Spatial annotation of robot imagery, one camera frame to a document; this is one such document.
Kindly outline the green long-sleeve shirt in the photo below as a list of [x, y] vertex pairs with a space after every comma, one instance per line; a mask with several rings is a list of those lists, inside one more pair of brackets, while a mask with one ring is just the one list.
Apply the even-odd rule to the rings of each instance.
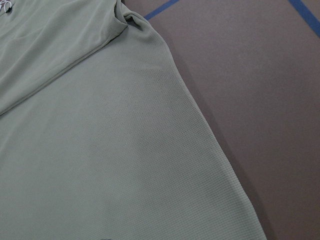
[[264, 240], [163, 38], [119, 0], [0, 15], [3, 240]]

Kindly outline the white red Miniso hang tag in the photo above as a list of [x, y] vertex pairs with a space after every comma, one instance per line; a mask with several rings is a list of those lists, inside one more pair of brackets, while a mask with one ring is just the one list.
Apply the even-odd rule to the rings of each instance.
[[15, 3], [15, 0], [0, 0], [0, 15], [11, 12]]

